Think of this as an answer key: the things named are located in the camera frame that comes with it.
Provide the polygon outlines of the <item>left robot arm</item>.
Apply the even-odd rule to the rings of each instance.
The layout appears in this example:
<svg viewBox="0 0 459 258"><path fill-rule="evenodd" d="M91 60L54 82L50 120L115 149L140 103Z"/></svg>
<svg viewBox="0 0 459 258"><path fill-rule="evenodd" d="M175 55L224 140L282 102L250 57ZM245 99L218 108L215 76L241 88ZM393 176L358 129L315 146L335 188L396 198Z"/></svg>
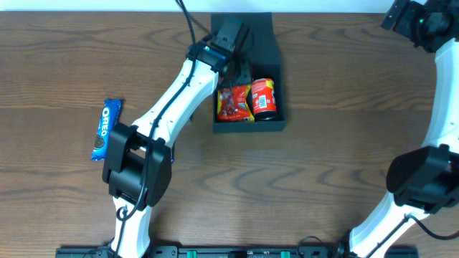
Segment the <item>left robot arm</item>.
<svg viewBox="0 0 459 258"><path fill-rule="evenodd" d="M240 76L241 49L250 27L226 16L217 32L194 40L176 79L158 102L132 125L110 132L102 180L116 209L109 257L144 257L150 247L152 208L171 181L175 140L197 107L220 80Z"/></svg>

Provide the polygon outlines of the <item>red Hacks candy bag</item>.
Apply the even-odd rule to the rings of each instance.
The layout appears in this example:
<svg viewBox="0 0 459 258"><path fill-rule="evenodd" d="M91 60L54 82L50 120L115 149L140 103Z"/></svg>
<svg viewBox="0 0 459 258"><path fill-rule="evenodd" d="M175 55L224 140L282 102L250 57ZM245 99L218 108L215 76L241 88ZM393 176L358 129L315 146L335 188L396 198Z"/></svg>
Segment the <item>red Hacks candy bag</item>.
<svg viewBox="0 0 459 258"><path fill-rule="evenodd" d="M251 84L224 88L217 91L217 119L219 122L254 122L247 103Z"/></svg>

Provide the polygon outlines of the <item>dark green box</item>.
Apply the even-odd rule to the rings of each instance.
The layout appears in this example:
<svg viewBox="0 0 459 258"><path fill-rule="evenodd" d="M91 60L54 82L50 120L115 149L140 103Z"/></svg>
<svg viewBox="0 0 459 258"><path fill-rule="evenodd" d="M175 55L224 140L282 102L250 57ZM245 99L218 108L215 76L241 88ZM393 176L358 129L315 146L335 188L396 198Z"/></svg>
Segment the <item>dark green box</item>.
<svg viewBox="0 0 459 258"><path fill-rule="evenodd" d="M253 79L270 78L274 82L277 115L271 120L255 122L219 122L213 115L214 133L253 133L282 131L286 125L286 108L282 57L273 32L272 14L265 13L214 13L211 30L218 32L224 19L232 16L247 25L248 32L242 55L250 63Z"/></svg>

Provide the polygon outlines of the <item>red Pringles can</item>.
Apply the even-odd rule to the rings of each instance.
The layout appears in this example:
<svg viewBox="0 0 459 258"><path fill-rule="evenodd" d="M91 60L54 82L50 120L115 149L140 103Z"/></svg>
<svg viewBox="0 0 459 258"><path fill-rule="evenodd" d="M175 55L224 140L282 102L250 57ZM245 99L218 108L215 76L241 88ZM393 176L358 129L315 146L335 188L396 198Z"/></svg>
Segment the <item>red Pringles can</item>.
<svg viewBox="0 0 459 258"><path fill-rule="evenodd" d="M277 116L274 82L270 78L255 80L251 87L252 109L256 121L272 120Z"/></svg>

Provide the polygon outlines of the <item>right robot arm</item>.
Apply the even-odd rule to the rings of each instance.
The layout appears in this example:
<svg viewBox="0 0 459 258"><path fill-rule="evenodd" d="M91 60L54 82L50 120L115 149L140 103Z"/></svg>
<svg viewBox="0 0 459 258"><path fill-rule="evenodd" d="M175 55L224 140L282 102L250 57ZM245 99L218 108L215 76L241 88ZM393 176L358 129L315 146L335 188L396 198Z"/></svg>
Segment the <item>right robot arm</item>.
<svg viewBox="0 0 459 258"><path fill-rule="evenodd" d="M421 148L391 162L383 199L346 234L334 257L415 256L415 251L392 248L413 224L434 239L458 238L457 233L437 235L421 222L458 204L458 2L396 0L381 26L435 55L430 125Z"/></svg>

